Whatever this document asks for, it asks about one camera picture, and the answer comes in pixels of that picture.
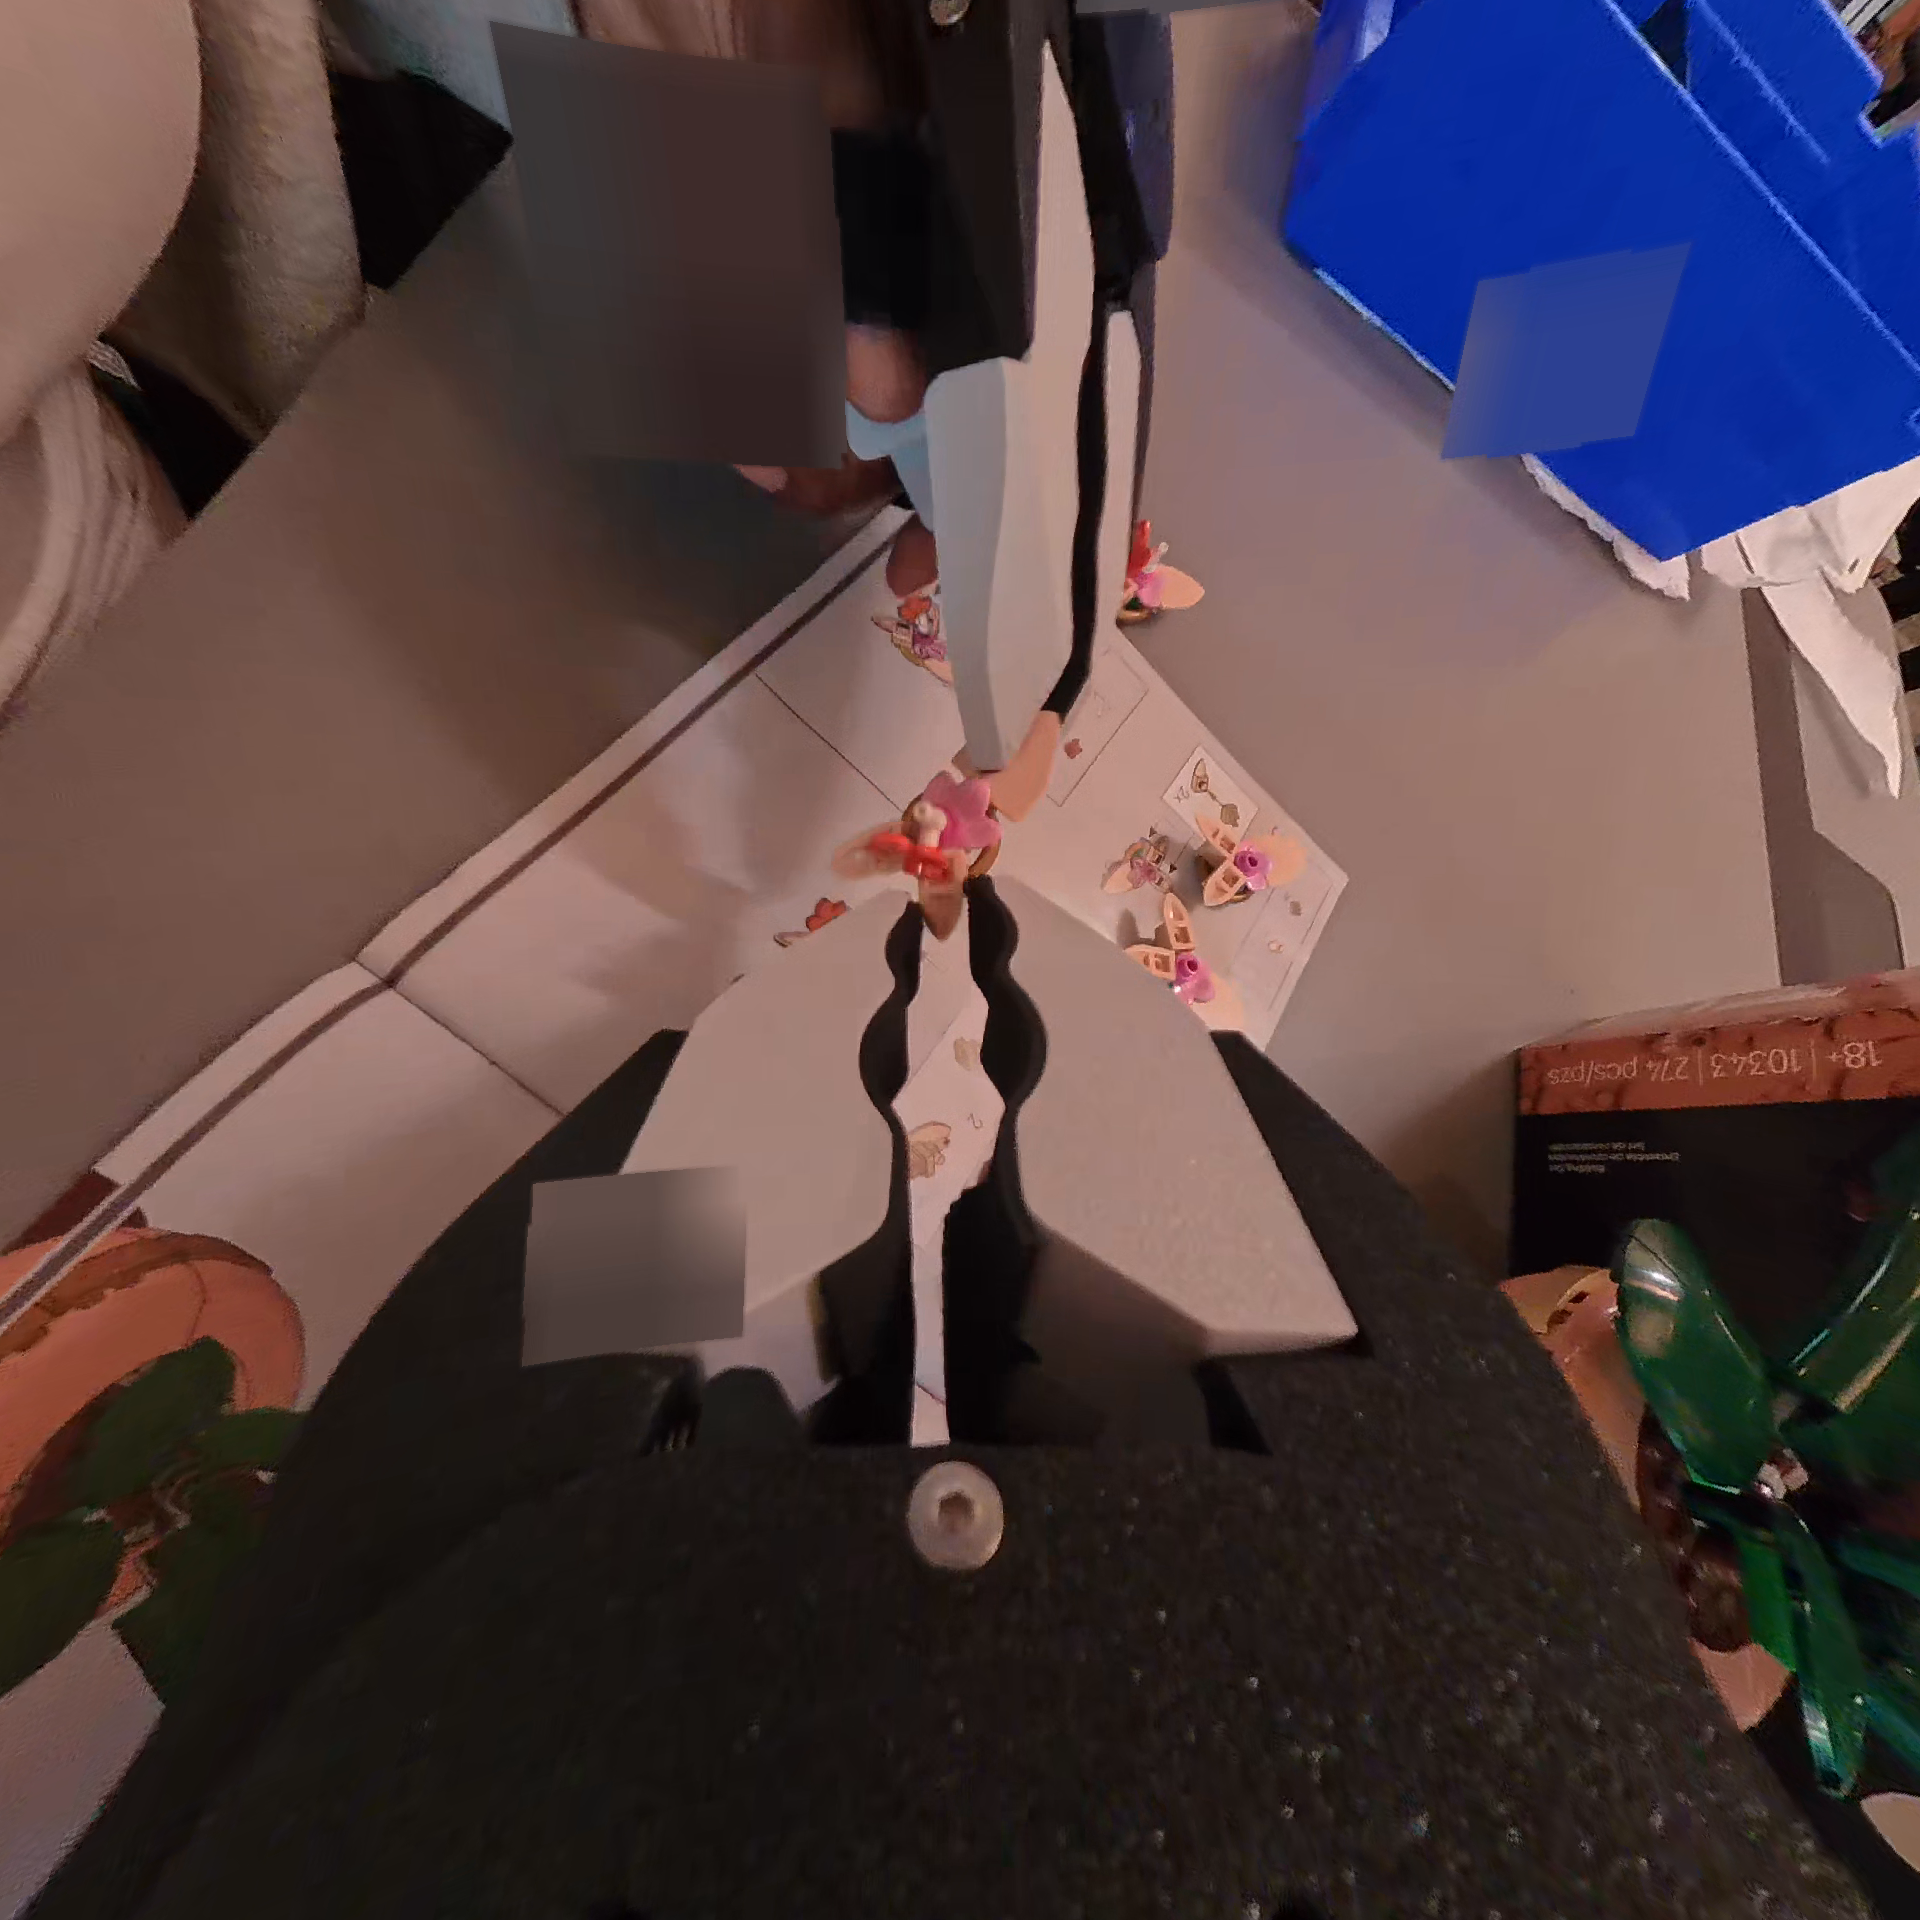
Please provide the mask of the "blue plastic crate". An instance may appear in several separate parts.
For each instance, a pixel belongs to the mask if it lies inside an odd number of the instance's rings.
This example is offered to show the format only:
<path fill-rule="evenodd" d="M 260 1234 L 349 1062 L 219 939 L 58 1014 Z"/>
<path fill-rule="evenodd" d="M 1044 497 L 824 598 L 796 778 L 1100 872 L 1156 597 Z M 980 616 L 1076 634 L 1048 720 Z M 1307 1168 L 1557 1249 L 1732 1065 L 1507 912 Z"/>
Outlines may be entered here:
<path fill-rule="evenodd" d="M 1657 561 L 1916 457 L 1916 132 L 1831 5 L 1324 5 L 1303 266 Z"/>

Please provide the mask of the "white crumpled paper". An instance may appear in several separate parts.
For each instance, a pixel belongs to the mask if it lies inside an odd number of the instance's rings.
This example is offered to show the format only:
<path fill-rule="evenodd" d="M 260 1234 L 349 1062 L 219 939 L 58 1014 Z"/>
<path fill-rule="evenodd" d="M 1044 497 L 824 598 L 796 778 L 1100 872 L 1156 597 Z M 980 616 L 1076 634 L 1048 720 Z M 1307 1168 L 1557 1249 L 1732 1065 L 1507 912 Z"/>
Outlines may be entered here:
<path fill-rule="evenodd" d="M 1642 588 L 1688 602 L 1696 569 L 1721 586 L 1760 593 L 1792 650 L 1829 691 L 1848 728 L 1873 752 L 1877 789 L 1897 798 L 1914 758 L 1904 730 L 1904 678 L 1890 637 L 1866 616 L 1871 574 L 1916 506 L 1919 462 L 1871 473 L 1808 506 L 1717 538 L 1679 561 L 1657 561 L 1525 457 L 1538 489 L 1608 542 Z"/>

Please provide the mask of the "brown and black product box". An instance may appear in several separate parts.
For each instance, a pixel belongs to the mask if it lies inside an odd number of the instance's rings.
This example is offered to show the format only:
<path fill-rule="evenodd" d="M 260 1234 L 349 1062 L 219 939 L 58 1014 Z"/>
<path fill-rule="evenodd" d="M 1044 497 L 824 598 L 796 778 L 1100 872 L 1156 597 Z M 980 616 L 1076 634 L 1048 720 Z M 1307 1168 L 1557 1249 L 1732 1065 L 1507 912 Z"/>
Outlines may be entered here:
<path fill-rule="evenodd" d="M 1723 1284 L 1792 1299 L 1916 1173 L 1919 971 L 1597 1017 L 1513 1074 L 1513 1275 L 1602 1267 L 1657 1217 Z"/>

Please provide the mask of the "white instruction booklet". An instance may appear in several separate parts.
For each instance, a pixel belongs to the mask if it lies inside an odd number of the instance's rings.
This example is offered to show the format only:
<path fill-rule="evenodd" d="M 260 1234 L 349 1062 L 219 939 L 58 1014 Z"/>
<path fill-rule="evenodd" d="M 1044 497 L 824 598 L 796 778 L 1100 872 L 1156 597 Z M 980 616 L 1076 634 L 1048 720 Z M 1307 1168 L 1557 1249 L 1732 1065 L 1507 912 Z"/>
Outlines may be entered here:
<path fill-rule="evenodd" d="M 8 1334 L 35 1354 L 42 1318 L 58 1328 L 72 1305 L 87 1324 L 79 1347 L 55 1344 L 52 1371 L 4 1360 L 4 1526 L 73 1440 L 55 1416 L 82 1434 L 101 1395 L 200 1337 L 233 1360 L 233 1409 L 313 1402 L 442 1212 L 509 1146 L 657 1030 L 692 1029 L 737 978 L 885 889 L 907 894 L 900 877 L 831 876 L 831 853 L 913 798 L 957 742 L 957 713 L 931 589 L 897 609 L 877 536 L 856 558 L 828 562 L 359 963 L 256 1025 L 26 1229 L 4 1256 Z M 1096 643 L 1048 796 L 999 865 L 1121 950 L 1151 942 L 1161 894 L 1177 894 L 1237 998 L 1197 1017 L 1267 1043 L 1346 874 L 1219 756 L 1146 637 Z M 1298 837 L 1303 876 L 1202 907 L 1202 821 Z M 1106 896 L 1106 869 L 1155 829 L 1189 844 L 1173 882 Z M 913 1233 L 933 1251 L 1002 1117 L 964 932 L 929 937 L 897 1105 Z M 11 1293 L 42 1280 L 13 1312 Z M 157 1717 L 113 1621 L 145 1601 L 149 1544 L 175 1526 L 123 1524 L 130 1556 L 104 1612 L 4 1694 L 8 1884 L 43 1870 L 31 1856 L 85 1824 Z"/>

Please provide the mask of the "person's left hand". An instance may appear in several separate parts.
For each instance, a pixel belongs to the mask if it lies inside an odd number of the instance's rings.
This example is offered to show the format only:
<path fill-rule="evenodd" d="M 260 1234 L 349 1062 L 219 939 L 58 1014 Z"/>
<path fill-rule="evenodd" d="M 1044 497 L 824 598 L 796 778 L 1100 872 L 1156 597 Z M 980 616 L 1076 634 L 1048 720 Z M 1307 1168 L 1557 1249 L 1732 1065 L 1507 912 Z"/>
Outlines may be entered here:
<path fill-rule="evenodd" d="M 849 403 L 873 425 L 898 425 L 923 403 L 925 372 L 916 342 L 895 326 L 849 324 Z M 905 497 L 905 481 L 889 457 L 860 460 L 849 450 L 840 467 L 784 468 L 737 464 L 757 489 L 784 506 L 818 515 L 843 517 L 897 504 Z M 885 562 L 885 581 L 895 597 L 909 597 L 933 588 L 940 576 L 937 542 L 919 513 L 897 531 Z"/>

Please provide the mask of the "grey block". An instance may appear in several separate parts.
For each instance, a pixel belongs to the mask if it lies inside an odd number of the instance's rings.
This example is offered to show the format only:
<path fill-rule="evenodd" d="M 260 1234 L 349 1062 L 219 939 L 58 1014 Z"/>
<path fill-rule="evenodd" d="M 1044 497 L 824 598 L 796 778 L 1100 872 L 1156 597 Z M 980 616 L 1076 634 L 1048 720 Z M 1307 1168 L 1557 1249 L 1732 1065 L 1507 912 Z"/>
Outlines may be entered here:
<path fill-rule="evenodd" d="M 1883 762 L 1801 659 L 1763 589 L 1741 593 L 1779 978 L 1808 988 L 1919 963 L 1916 765 Z"/>

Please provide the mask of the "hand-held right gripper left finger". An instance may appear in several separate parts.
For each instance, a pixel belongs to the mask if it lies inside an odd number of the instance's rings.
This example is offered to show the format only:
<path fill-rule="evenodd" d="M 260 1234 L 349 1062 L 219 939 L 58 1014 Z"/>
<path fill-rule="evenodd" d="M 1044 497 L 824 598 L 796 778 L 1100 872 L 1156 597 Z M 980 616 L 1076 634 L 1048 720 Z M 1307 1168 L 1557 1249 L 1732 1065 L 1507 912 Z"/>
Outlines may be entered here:
<path fill-rule="evenodd" d="M 723 1176 L 715 1229 L 741 1228 L 737 1278 L 641 1318 L 648 1354 L 704 1381 L 760 1369 L 807 1436 L 904 1446 L 915 1421 L 916 1308 L 905 1134 L 905 1013 L 922 912 L 876 894 L 727 988 L 692 1025 L 625 1163 Z"/>

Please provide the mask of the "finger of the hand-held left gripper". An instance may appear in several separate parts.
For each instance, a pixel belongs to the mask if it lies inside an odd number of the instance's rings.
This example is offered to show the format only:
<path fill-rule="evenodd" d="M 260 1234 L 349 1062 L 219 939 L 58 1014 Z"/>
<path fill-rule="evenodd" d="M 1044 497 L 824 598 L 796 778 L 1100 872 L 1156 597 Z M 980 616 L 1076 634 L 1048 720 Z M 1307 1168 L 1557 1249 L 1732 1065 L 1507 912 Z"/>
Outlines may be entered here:
<path fill-rule="evenodd" d="M 940 372 L 923 403 L 944 644 L 973 765 L 1008 765 L 1072 653 L 1079 398 L 1096 242 L 1072 97 L 1040 62 L 1031 345 Z"/>
<path fill-rule="evenodd" d="M 1125 294 L 1096 300 L 1079 392 L 1079 665 L 1119 622 L 1140 520 L 1139 497 L 1155 398 L 1156 269 Z"/>

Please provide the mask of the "person's pale fuzzy clothing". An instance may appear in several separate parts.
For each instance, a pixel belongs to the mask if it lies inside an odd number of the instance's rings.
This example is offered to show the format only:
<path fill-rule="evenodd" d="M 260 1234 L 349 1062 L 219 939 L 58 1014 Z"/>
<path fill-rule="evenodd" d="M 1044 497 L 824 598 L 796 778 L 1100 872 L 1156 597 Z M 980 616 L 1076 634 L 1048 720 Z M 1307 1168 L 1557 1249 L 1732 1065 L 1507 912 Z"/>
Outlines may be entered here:
<path fill-rule="evenodd" d="M 322 5 L 3 5 L 8 723 L 363 312 Z"/>

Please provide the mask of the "brick plant model green leaves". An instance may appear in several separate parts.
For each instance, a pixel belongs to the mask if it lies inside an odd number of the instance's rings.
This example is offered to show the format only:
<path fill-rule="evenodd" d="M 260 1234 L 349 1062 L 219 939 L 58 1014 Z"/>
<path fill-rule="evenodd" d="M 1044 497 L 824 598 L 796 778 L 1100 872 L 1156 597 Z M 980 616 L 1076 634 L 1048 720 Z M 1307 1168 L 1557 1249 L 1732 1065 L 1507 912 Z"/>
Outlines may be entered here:
<path fill-rule="evenodd" d="M 1916 1173 L 1792 1299 L 1657 1217 L 1560 1268 L 1535 1325 L 1711 1681 L 1784 1700 L 1818 1793 L 1916 1812 Z"/>

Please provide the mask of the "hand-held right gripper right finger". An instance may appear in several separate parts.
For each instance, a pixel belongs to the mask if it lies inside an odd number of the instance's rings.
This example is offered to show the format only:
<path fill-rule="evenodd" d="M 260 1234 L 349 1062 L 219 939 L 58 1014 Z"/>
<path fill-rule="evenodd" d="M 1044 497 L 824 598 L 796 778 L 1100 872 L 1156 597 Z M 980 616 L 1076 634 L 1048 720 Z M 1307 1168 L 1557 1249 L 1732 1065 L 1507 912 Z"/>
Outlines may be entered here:
<path fill-rule="evenodd" d="M 1357 1324 L 1195 1013 L 1020 881 L 968 889 L 996 1142 L 944 1220 L 962 1446 L 1250 1444 L 1228 1360 Z"/>

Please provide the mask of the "grey desk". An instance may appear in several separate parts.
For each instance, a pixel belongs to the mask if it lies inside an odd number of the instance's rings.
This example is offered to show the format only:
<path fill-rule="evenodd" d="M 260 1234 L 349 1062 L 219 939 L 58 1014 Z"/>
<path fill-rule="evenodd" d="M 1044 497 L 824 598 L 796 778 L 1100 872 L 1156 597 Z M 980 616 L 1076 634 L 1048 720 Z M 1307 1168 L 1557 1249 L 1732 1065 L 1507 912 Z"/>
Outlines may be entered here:
<path fill-rule="evenodd" d="M 1779 978 L 1741 597 L 1688 605 L 1279 241 L 1298 5 L 1177 16 L 1143 652 L 1348 876 L 1272 1053 L 1504 1264 L 1511 1057 Z M 840 561 L 556 449 L 500 163 L 4 733 L 4 1238 Z"/>

